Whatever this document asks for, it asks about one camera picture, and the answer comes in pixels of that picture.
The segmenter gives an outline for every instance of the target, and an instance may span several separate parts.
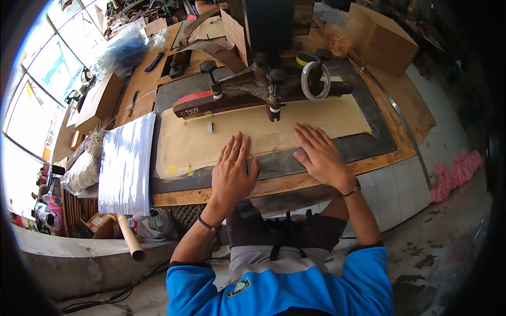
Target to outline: clear acrylic sheet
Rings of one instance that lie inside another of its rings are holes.
[[[99,213],[149,216],[149,160],[155,116],[151,112],[105,134]]]

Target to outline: black knob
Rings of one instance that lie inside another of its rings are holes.
[[[321,61],[329,60],[332,57],[332,53],[326,49],[319,48],[315,52],[315,56],[318,57]]]
[[[205,62],[201,63],[198,68],[200,69],[200,73],[212,73],[218,69],[214,60],[206,60]]]
[[[267,74],[271,85],[282,84],[286,80],[286,72],[283,69],[273,69]]]

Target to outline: wooden workbench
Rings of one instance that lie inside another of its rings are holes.
[[[171,34],[166,44],[169,48],[172,45],[172,42],[174,41],[176,33],[179,29],[178,24],[169,27]],[[315,51],[317,48],[324,48],[322,34],[318,29],[312,28],[310,35],[308,36],[295,36],[293,46],[295,48],[293,50],[294,52],[296,50]],[[166,56],[170,56],[173,53],[175,53],[175,50],[169,51]],[[284,56],[289,56],[292,53],[287,52]],[[130,84],[125,92],[119,113],[121,113],[129,105],[129,101],[131,101],[132,96],[136,90],[140,91],[138,101],[134,107],[131,117],[126,118],[120,115],[116,122],[116,126],[123,125],[125,122],[131,121],[151,112],[153,110],[153,103],[156,96],[154,91],[159,85],[173,81],[168,77],[161,77],[163,65],[166,61],[165,56],[160,61],[160,64],[162,65],[159,65],[149,73],[144,72],[144,69],[156,57],[156,54],[157,52],[148,53],[140,65],[136,68]],[[192,54],[190,67],[186,70],[184,76],[177,78],[176,80],[199,73],[198,65],[204,60],[210,58],[210,56],[204,53],[194,52]],[[354,173],[361,174],[413,157],[415,155],[415,151],[412,147],[407,131],[402,125],[399,116],[391,106],[385,94],[381,92],[381,90],[371,81],[370,78],[368,78],[358,69],[353,61],[350,60],[350,63],[357,69],[360,78],[367,86],[379,110],[381,111],[383,119],[385,120],[394,141],[396,150],[383,155],[353,161],[348,163],[348,165],[351,167]],[[406,117],[406,120],[411,130],[413,131],[417,142],[419,144],[423,142],[429,130],[432,127],[436,126],[436,124],[434,118],[428,110],[427,105],[421,98],[421,95],[418,93],[418,90],[413,85],[409,77],[407,77],[406,74],[401,77],[395,77],[377,69],[368,69],[375,75],[375,77],[382,83],[385,89],[396,101],[399,108]],[[277,178],[259,180],[257,181],[255,189],[250,193],[248,197],[254,198],[272,194],[286,193],[320,184],[320,182],[313,179],[307,172],[302,172]],[[152,195],[153,206],[206,203],[211,196],[211,192],[211,188],[203,188],[168,193],[157,193]]]

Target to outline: black wristband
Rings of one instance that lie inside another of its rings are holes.
[[[206,228],[208,228],[209,230],[211,230],[211,232],[215,233],[216,231],[219,231],[221,229],[221,225],[218,226],[218,228],[216,227],[212,227],[211,225],[207,224],[206,222],[204,222],[202,220],[202,218],[200,218],[200,214],[197,214],[197,220],[202,224],[204,225]]]
[[[342,194],[342,193],[341,193],[341,196],[342,196],[342,197],[349,196],[349,195],[351,195],[352,193],[354,193],[354,192],[358,191],[358,189],[360,188],[360,182],[359,182],[359,180],[358,180],[357,178],[355,178],[355,179],[357,180],[357,184],[356,184],[356,186],[355,186],[353,189],[351,189],[351,192],[350,192],[350,193],[348,193],[348,194]]]

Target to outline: right hand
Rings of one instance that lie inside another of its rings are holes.
[[[339,150],[319,127],[314,130],[308,124],[293,129],[293,135],[306,151],[293,156],[321,183],[333,186],[342,194],[348,194],[356,186],[355,174],[343,162]]]

